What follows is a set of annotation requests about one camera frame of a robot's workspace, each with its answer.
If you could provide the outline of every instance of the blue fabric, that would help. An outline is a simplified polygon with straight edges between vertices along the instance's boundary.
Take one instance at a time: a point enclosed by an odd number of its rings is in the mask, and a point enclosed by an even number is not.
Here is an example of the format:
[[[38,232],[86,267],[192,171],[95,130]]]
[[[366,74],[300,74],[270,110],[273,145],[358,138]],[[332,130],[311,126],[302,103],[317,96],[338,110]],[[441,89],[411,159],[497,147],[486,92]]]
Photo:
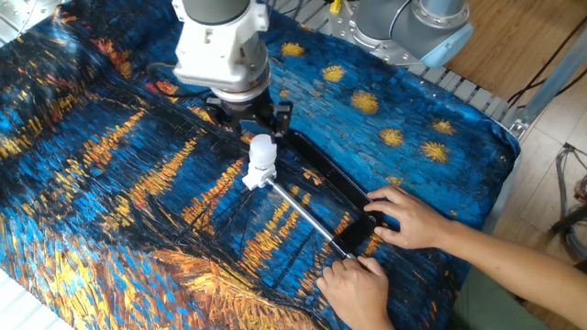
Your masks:
[[[0,265],[77,328],[343,328],[314,285],[334,260],[268,189],[247,145],[206,122],[170,72],[171,4],[84,0],[0,49]],[[363,189],[389,182],[482,223],[519,154],[486,115],[407,71],[274,15],[271,95]],[[278,180],[328,229],[359,210],[294,150]],[[389,226],[394,220],[388,219]],[[469,265],[377,237],[396,328],[443,328]]]

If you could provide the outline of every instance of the white cap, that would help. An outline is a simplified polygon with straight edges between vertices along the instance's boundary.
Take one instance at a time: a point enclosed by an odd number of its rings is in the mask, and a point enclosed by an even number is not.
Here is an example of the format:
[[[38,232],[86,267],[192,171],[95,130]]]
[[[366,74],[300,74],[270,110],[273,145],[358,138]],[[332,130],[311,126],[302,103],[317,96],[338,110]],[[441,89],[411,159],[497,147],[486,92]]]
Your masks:
[[[277,145],[271,141],[271,136],[259,134],[250,141],[250,162],[259,170],[273,165],[277,158]]]

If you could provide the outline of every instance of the tiled floor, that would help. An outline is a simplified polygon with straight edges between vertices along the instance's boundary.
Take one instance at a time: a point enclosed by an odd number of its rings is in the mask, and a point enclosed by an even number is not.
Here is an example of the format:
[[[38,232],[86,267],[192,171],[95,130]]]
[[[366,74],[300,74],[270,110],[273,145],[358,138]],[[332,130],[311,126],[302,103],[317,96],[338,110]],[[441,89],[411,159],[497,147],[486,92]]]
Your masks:
[[[495,235],[549,254],[568,264],[579,260],[570,252],[561,235],[549,232],[560,215],[559,186],[555,157],[565,142],[587,151],[587,80],[555,99],[538,119],[522,143],[523,161],[515,186]],[[569,158],[565,171],[569,204],[576,204],[572,188],[585,170]],[[581,226],[582,241],[587,243],[587,227]],[[575,329],[553,313],[529,303],[526,308],[552,329]]]
[[[574,0],[468,0],[475,35],[448,67],[503,99],[522,89],[574,27],[587,16],[587,2]],[[564,55],[578,36],[560,55]],[[543,77],[548,76],[559,56]],[[523,161],[495,235],[544,252],[568,264],[578,262],[561,235],[549,228],[559,219],[555,157],[565,142],[587,151],[587,79],[557,97],[523,138]],[[519,105],[527,103],[531,93]],[[575,159],[566,170],[572,187],[587,171]],[[581,227],[587,243],[587,226]],[[529,303],[526,308],[554,330],[576,329],[555,314]]]

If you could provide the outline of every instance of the human arm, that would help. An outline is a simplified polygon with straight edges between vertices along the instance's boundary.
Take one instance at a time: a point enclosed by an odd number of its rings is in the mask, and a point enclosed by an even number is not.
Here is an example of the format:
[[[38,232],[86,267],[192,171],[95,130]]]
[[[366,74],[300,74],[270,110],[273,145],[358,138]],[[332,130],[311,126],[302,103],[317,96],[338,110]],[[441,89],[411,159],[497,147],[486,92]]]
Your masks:
[[[400,248],[441,248],[469,261],[508,291],[587,329],[587,276],[552,257],[449,221],[400,188],[370,193],[366,211],[382,211],[400,222],[399,233],[376,233]]]
[[[338,317],[353,330],[393,330],[387,316],[389,283],[374,258],[345,259],[316,281]]]

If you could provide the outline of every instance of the left hand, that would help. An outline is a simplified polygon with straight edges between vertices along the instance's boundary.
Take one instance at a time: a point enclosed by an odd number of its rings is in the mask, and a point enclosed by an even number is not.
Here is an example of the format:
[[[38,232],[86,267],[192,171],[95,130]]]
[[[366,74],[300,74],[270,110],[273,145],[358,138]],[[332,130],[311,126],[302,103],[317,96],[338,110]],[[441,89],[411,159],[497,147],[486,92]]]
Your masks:
[[[385,242],[400,248],[441,248],[441,243],[449,239],[453,222],[402,188],[387,186],[369,192],[368,196],[380,201],[365,206],[365,211],[384,212],[400,223],[399,232],[384,227],[375,228],[375,234]]]
[[[387,316],[387,276],[374,258],[359,257],[359,262],[335,261],[316,281],[318,289],[351,329],[393,329]]]

